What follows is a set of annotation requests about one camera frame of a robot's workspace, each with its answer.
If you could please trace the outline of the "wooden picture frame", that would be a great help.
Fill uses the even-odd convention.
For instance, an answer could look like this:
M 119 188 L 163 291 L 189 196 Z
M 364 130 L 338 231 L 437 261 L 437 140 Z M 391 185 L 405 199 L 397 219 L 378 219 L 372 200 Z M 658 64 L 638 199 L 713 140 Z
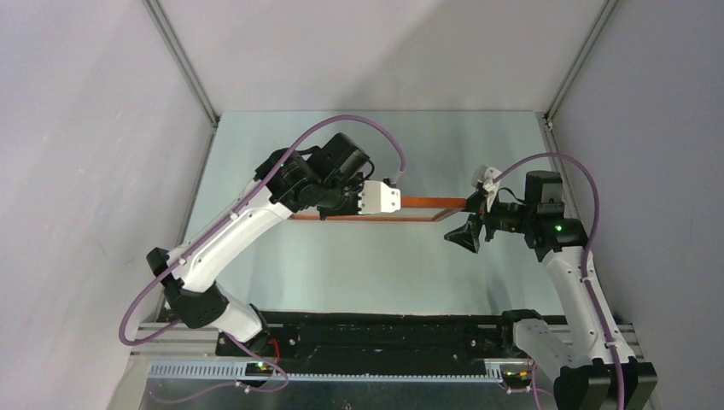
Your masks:
M 328 221 L 359 222 L 439 222 L 453 214 L 462 212 L 466 199 L 460 197 L 414 197 L 399 198 L 401 208 L 394 213 L 355 214 L 326 216 Z

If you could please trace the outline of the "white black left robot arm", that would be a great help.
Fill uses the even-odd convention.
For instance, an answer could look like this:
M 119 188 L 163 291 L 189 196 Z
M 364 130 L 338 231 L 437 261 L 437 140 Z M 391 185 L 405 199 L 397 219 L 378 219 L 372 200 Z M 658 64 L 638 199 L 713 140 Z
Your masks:
M 324 146 L 278 149 L 213 222 L 170 252 L 152 249 L 147 260 L 162 279 L 171 310 L 190 329 L 212 326 L 236 339 L 249 355 L 266 352 L 270 333 L 260 312 L 228 295 L 218 276 L 252 242 L 273 226 L 308 208 L 326 216 L 355 215 L 370 157 L 338 132 Z

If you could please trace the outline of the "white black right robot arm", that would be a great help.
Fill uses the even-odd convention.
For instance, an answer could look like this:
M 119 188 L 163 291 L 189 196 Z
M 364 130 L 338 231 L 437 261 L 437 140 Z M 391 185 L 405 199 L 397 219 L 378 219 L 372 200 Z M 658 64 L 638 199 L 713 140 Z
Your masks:
M 625 340 L 600 287 L 589 237 L 580 220 L 564 215 L 563 181 L 559 173 L 531 171 L 523 201 L 498 198 L 501 172 L 480 167 L 466 200 L 469 217 L 444 238 L 478 252 L 498 231 L 523 235 L 545 268 L 560 300 L 570 341 L 553 334 L 534 310 L 505 311 L 496 337 L 509 357 L 525 353 L 553 382 L 559 409 L 642 409 L 657 385 L 650 362 L 638 360 Z

